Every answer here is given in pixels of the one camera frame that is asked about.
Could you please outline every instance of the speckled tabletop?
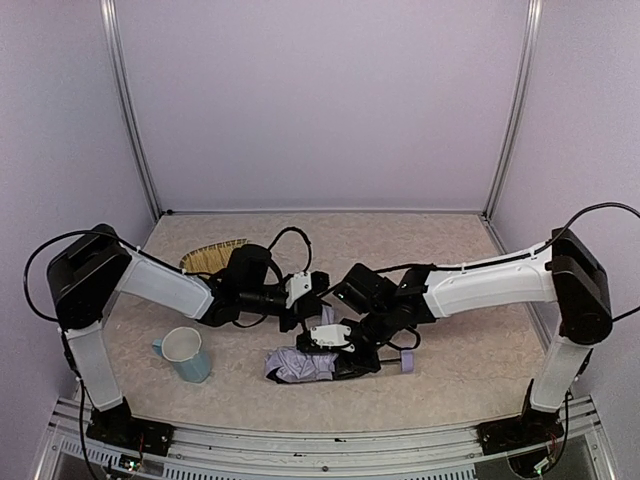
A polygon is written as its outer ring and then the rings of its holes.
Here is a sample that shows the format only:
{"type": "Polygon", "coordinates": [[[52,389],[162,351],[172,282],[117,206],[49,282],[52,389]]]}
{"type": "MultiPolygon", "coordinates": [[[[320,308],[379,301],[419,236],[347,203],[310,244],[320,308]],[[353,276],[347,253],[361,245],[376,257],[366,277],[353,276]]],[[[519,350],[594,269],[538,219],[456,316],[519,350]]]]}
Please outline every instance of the speckled tabletop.
{"type": "MultiPolygon", "coordinates": [[[[355,262],[382,268],[406,262],[457,263],[496,255],[474,215],[382,213],[164,216],[147,244],[150,253],[178,264],[196,248],[235,238],[267,245],[283,227],[304,229],[313,243],[312,270],[339,281],[355,262]]],[[[284,272],[300,270],[304,244],[289,234],[274,249],[284,272]]],[[[395,281],[398,276],[391,275],[395,281]]],[[[328,297],[336,319],[358,317],[328,297]]],[[[248,323],[255,316],[241,317],[248,323]]],[[[521,305],[487,308],[419,327],[416,370],[398,365],[343,382],[278,385],[264,378],[270,349],[293,345],[269,318],[251,330],[210,328],[180,314],[122,295],[105,326],[120,386],[134,414],[173,422],[270,431],[396,430],[483,420],[520,410],[543,351],[521,305]],[[213,359],[202,384],[181,381],[151,350],[151,342],[178,326],[195,326],[213,359]]],[[[410,344],[412,337],[396,337],[410,344]]],[[[383,357],[395,352],[385,351],[383,357]]]]}

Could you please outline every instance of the purple cloth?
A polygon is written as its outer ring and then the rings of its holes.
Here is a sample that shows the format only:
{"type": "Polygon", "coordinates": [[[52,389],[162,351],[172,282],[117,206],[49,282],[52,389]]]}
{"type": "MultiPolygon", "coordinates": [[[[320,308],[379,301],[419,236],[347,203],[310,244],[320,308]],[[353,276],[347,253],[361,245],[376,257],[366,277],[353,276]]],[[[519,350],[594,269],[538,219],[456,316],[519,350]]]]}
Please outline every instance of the purple cloth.
{"type": "Polygon", "coordinates": [[[265,374],[275,375],[286,383],[333,380],[337,353],[309,355],[296,347],[280,347],[267,354],[265,374]]]}

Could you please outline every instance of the broom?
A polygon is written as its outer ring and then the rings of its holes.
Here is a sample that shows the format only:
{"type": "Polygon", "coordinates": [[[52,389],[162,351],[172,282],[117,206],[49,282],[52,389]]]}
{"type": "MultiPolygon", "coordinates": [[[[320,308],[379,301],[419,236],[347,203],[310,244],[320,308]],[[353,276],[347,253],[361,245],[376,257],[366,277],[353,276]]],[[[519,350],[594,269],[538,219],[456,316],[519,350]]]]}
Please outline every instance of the broom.
{"type": "Polygon", "coordinates": [[[246,243],[246,238],[239,238],[198,248],[182,257],[180,268],[190,273],[216,273],[227,266],[231,252],[246,243]]]}

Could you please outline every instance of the lavender wall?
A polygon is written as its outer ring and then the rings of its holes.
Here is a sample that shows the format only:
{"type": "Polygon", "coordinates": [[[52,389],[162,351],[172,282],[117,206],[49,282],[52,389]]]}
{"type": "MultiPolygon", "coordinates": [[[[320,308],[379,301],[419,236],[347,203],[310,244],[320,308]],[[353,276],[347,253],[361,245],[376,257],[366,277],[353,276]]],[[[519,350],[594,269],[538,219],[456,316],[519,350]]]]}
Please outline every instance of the lavender wall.
{"type": "MultiPolygon", "coordinates": [[[[640,3],[547,2],[513,165],[496,216],[509,248],[545,239],[604,200],[640,208],[640,3]]],[[[640,222],[617,211],[574,230],[609,273],[614,314],[640,303],[640,222]]],[[[550,327],[555,316],[547,313],[550,327]]],[[[640,318],[615,326],[579,382],[620,469],[640,469],[640,318]]]]}
{"type": "MultiPolygon", "coordinates": [[[[151,219],[97,1],[2,2],[0,71],[0,477],[19,479],[56,398],[72,387],[55,326],[23,299],[28,254],[51,236],[101,221],[142,241],[151,219]]],[[[44,266],[35,264],[33,292],[50,312],[44,266]]]]}
{"type": "Polygon", "coordinates": [[[118,2],[162,204],[480,211],[527,2],[118,2]]]}

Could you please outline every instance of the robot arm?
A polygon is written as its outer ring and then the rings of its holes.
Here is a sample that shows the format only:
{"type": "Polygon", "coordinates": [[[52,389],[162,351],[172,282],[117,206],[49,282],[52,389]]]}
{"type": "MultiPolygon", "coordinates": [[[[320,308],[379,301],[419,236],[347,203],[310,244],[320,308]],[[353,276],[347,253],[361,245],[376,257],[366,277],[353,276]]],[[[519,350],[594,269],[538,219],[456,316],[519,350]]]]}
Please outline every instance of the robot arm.
{"type": "MultiPolygon", "coordinates": [[[[559,234],[552,232],[554,238],[559,234]]],[[[565,394],[586,367],[593,346],[613,325],[605,270],[570,230],[549,248],[541,243],[480,262],[416,265],[398,285],[356,264],[334,295],[365,317],[304,332],[297,346],[307,353],[338,352],[335,379],[380,370],[378,349],[401,330],[476,308],[558,303],[558,331],[542,371],[530,384],[521,415],[479,427],[481,439],[491,437],[481,441],[486,454],[546,441],[553,429],[562,434],[557,419],[565,394]]]]}
{"type": "Polygon", "coordinates": [[[279,316],[280,330],[289,331],[322,311],[315,294],[328,287],[328,275],[300,272],[285,279],[270,251],[259,245],[235,249],[227,267],[205,280],[123,245],[108,225],[93,231],[47,269],[66,357],[94,406],[90,438],[134,450],[145,438],[150,447],[143,451],[166,455],[172,432],[170,425],[132,417],[118,386],[102,334],[103,311],[114,293],[138,296],[214,327],[246,311],[279,316]],[[269,268],[277,284],[264,284],[269,268]]]}

